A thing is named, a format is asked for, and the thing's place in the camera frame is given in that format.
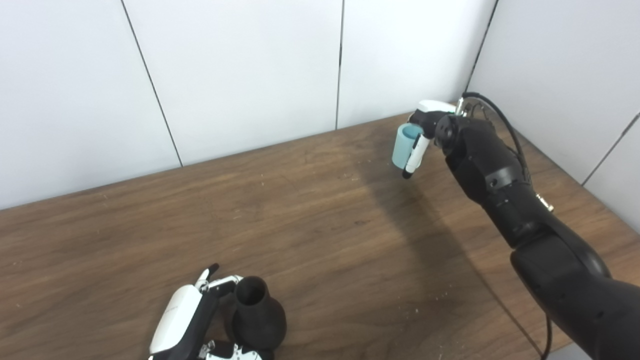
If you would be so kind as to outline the right white-black robot hand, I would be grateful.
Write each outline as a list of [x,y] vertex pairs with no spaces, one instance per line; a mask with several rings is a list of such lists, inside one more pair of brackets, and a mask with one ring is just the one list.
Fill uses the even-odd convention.
[[418,103],[417,109],[409,117],[408,122],[419,126],[421,132],[414,139],[406,164],[403,166],[403,178],[409,179],[414,175],[422,164],[430,140],[434,139],[439,120],[446,114],[454,114],[456,109],[455,105],[439,100],[421,100]]

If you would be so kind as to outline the left white-black robot hand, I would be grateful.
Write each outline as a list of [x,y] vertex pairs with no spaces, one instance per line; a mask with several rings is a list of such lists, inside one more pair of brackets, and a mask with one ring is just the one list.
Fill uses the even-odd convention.
[[273,360],[272,350],[256,350],[233,341],[206,341],[220,301],[243,279],[230,275],[212,280],[215,263],[194,284],[179,287],[170,298],[151,340],[150,360]]

